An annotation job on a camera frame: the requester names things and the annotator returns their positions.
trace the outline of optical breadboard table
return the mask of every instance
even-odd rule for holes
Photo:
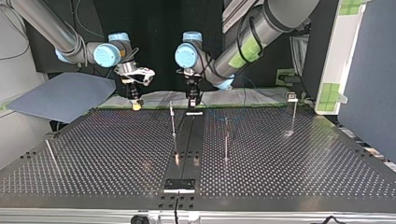
[[[308,108],[184,114],[92,111],[0,171],[1,209],[396,214],[396,174]]]

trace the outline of white panel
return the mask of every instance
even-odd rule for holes
[[[13,13],[7,15],[21,28]],[[1,60],[22,53],[27,40],[0,13],[0,105],[44,83],[35,71],[31,51],[14,59]],[[0,169],[22,153],[38,145],[50,131],[49,121],[13,111],[0,111]]]
[[[18,19],[12,13],[8,16],[18,25]],[[0,59],[22,53],[27,40],[21,36],[0,13]],[[0,60],[0,103],[6,99],[21,95],[44,83],[42,74],[35,71],[35,64],[30,50],[21,57]]]
[[[15,161],[21,154],[40,144],[48,132],[50,132],[50,124],[47,119],[12,111],[2,112],[0,114],[0,170]]]

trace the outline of gray robot arm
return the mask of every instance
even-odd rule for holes
[[[319,0],[265,0],[262,12],[254,19],[254,31],[245,28],[240,37],[240,48],[235,40],[218,59],[213,60],[202,50],[202,36],[198,32],[183,35],[183,44],[177,48],[177,64],[186,76],[205,75],[215,87],[231,88],[233,74],[247,62],[254,62],[259,53],[281,34],[301,25],[317,6]]]
[[[103,67],[115,66],[115,72],[131,90],[127,93],[133,109],[140,109],[140,92],[135,84],[147,86],[154,71],[140,68],[134,62],[138,49],[133,49],[126,33],[108,36],[108,42],[85,43],[84,39],[68,23],[61,20],[43,0],[6,0],[37,31],[55,47],[59,60],[65,63],[97,63]]]

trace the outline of metal rod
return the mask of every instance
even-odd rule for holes
[[[56,49],[64,53],[75,49],[76,34],[43,0],[10,0],[9,3]]]
[[[46,139],[47,149],[49,150],[50,157],[53,160],[56,160],[55,155],[53,154],[52,147],[50,146],[50,140]]]
[[[169,102],[169,109],[171,111],[171,120],[172,120],[172,135],[176,137],[176,129],[175,129],[175,112],[173,110],[173,102]]]
[[[228,138],[229,138],[229,136],[230,136],[230,133],[229,133],[229,127],[228,127],[228,120],[227,120],[227,118],[225,118],[225,141],[224,141],[224,144],[225,144],[225,160],[227,161],[228,160]]]
[[[294,103],[293,119],[296,118],[296,112],[297,112],[297,102]]]

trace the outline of gray fabric sheet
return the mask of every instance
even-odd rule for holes
[[[113,80],[81,73],[63,73],[27,92],[9,109],[70,123],[99,106],[116,89]]]

